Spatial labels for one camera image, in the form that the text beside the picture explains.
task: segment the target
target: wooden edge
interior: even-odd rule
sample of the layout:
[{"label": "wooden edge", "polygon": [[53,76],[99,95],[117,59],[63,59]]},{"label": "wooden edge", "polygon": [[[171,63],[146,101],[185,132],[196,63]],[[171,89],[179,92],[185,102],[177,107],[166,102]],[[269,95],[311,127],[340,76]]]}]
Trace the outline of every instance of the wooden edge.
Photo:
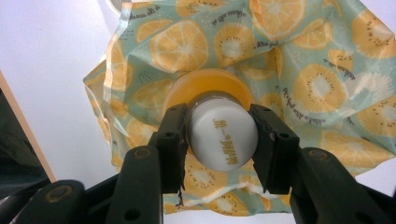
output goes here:
[{"label": "wooden edge", "polygon": [[37,140],[35,140],[35,135],[30,129],[29,123],[27,122],[25,116],[23,115],[20,106],[18,105],[14,94],[12,93],[11,89],[9,88],[6,78],[3,76],[3,73],[0,71],[0,89],[3,91],[3,94],[6,96],[9,105],[11,106],[12,111],[14,111],[15,116],[17,117],[18,122],[20,123],[23,131],[25,132],[30,144],[35,151],[38,159],[40,160],[41,165],[43,166],[44,170],[46,171],[47,176],[51,182],[55,182],[56,178],[53,174],[52,170],[50,169],[50,165],[47,162],[44,153],[41,151],[40,145],[38,144]]}]

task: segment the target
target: white cap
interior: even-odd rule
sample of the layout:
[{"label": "white cap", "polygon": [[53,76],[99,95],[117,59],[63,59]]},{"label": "white cap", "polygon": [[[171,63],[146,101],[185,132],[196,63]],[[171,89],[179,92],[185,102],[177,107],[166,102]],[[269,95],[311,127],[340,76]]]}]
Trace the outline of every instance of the white cap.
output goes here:
[{"label": "white cap", "polygon": [[189,143],[197,160],[209,169],[231,171],[253,156],[256,124],[239,104],[225,98],[196,106],[188,123]]}]

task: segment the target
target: white bottle cap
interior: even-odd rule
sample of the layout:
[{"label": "white bottle cap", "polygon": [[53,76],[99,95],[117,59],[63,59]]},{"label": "white bottle cap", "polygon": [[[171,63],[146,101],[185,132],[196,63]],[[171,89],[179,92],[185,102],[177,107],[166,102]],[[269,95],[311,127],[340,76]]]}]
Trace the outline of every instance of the white bottle cap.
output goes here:
[{"label": "white bottle cap", "polygon": [[231,171],[253,156],[258,144],[256,124],[239,104],[211,99],[196,106],[188,123],[189,144],[209,169]]}]

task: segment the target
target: white surface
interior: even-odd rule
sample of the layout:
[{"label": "white surface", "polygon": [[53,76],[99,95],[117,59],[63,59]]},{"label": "white surface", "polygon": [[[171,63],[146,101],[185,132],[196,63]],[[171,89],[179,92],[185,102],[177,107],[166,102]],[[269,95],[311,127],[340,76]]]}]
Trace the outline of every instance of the white surface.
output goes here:
[{"label": "white surface", "polygon": [[188,130],[195,157],[216,171],[231,171],[247,163],[259,139],[256,124],[245,108],[224,98],[195,107]]},{"label": "white surface", "polygon": [[[363,0],[393,32],[394,0]],[[58,179],[90,187],[115,174],[84,92],[118,24],[106,1],[2,1],[0,70]],[[390,195],[396,159],[358,177]],[[165,216],[165,223],[294,223],[292,215],[224,217],[212,212]]]}]

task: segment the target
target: patterned fabric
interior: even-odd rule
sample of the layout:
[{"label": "patterned fabric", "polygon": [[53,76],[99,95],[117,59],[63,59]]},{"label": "patterned fabric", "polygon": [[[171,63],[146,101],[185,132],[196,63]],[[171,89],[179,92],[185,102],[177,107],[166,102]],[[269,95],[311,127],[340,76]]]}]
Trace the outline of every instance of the patterned fabric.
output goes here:
[{"label": "patterned fabric", "polygon": [[[358,175],[396,153],[395,54],[394,34],[357,0],[124,3],[106,60],[84,83],[116,167],[157,130],[179,77],[217,67],[243,80],[301,147],[327,149]],[[263,192],[252,161],[222,173],[189,152],[186,172],[184,206],[164,195],[166,213],[290,212],[288,196]]]}]

